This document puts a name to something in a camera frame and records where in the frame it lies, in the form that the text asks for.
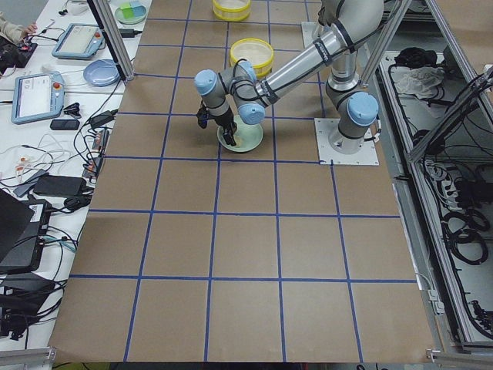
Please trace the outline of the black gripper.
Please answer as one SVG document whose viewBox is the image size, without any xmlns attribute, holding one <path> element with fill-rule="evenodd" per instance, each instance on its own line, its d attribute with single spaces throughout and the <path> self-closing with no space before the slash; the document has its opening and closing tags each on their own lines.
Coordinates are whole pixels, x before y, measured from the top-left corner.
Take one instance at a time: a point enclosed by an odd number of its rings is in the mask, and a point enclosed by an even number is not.
<svg viewBox="0 0 493 370">
<path fill-rule="evenodd" d="M 235 139 L 233 134 L 233 112 L 230 107 L 224 113 L 212 113 L 212 110 L 208 108 L 204 102 L 200 103 L 200 108 L 196 114 L 197 122 L 200 128 L 205 129 L 209 120 L 214 120 L 218 126 L 224 129 L 222 138 L 226 145 L 234 146 Z"/>
</svg>

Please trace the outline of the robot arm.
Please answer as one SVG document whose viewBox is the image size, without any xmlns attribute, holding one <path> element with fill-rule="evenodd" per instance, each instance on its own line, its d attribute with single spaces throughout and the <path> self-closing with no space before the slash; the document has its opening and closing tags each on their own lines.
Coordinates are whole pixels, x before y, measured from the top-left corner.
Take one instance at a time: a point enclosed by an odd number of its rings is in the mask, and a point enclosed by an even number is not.
<svg viewBox="0 0 493 370">
<path fill-rule="evenodd" d="M 199 126 L 206 128 L 213 120 L 222 128 L 226 143 L 235 146 L 237 124 L 228 96 L 242 121 L 256 125 L 264 119 L 268 106 L 326 67 L 331 69 L 329 87 L 336 98 L 341 97 L 345 91 L 342 84 L 357 84 L 355 69 L 343 69 L 343 63 L 354 61 L 357 50 L 379 29 L 383 14 L 382 1 L 324 1 L 318 22 L 325 30 L 301 54 L 266 78 L 258 79 L 246 59 L 221 72 L 198 72 L 194 85 L 201 97 L 196 114 Z"/>
</svg>

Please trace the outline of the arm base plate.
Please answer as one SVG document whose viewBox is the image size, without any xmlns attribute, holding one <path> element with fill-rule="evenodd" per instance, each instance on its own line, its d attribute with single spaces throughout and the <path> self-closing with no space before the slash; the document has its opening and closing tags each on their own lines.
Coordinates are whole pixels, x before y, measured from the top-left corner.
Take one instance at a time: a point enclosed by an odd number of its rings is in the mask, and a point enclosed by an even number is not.
<svg viewBox="0 0 493 370">
<path fill-rule="evenodd" d="M 378 166 L 371 128 L 364 137 L 348 139 L 339 132 L 339 119 L 315 118 L 319 163 L 341 166 Z"/>
<path fill-rule="evenodd" d="M 328 27 L 322 26 L 318 22 L 302 22 L 301 31 L 304 49 L 310 47 L 314 42 L 321 44 L 323 35 L 327 30 L 329 30 Z"/>
</svg>

